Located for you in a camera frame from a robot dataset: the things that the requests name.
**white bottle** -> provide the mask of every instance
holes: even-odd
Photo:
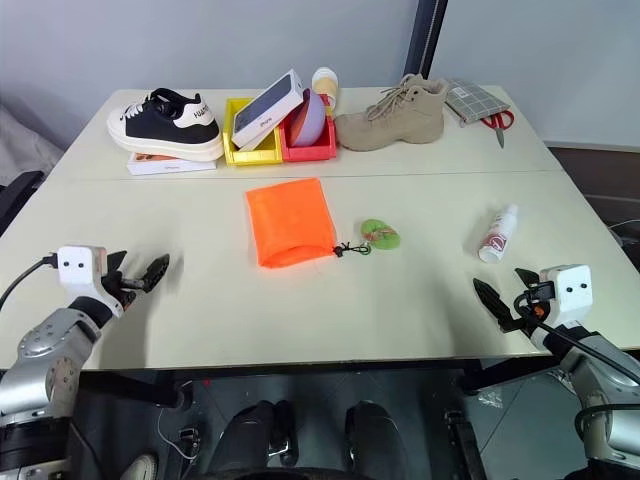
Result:
[[[513,235],[518,224],[518,206],[509,205],[506,210],[499,213],[487,235],[482,241],[482,246],[478,251],[480,259],[487,263],[499,262],[507,248],[507,243]]]

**keychain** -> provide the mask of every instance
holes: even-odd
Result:
[[[400,235],[385,222],[376,219],[369,219],[360,226],[360,233],[364,238],[364,243],[357,247],[352,247],[350,242],[341,243],[333,249],[337,257],[342,257],[344,252],[358,252],[361,255],[369,255],[373,248],[380,250],[393,250],[400,245]]]

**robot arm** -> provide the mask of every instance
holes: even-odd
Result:
[[[522,318],[514,319],[498,293],[474,279],[482,303],[504,332],[522,330],[569,374],[583,407],[576,430],[596,478],[638,478],[640,362],[582,325],[593,303],[589,267],[563,265],[539,276],[516,272],[527,286],[514,303]]]
[[[151,291],[169,264],[164,255],[141,279],[127,280],[117,270],[123,258],[123,252],[108,258],[97,247],[58,250],[60,281],[72,302],[23,337],[0,381],[0,480],[66,478],[80,370],[102,327],[134,301],[135,292],[123,289]]]

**table leg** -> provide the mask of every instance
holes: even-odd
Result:
[[[82,372],[80,387],[168,408],[188,406],[192,401],[189,389],[176,387],[172,376],[158,383],[148,383],[113,372]]]
[[[458,379],[458,385],[464,393],[473,395],[483,388],[534,375],[557,365],[558,360],[553,357],[510,358],[488,368],[466,371]]]

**black chair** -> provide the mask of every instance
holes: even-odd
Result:
[[[40,171],[24,172],[8,186],[0,186],[0,236],[35,193],[43,178],[44,173]]]

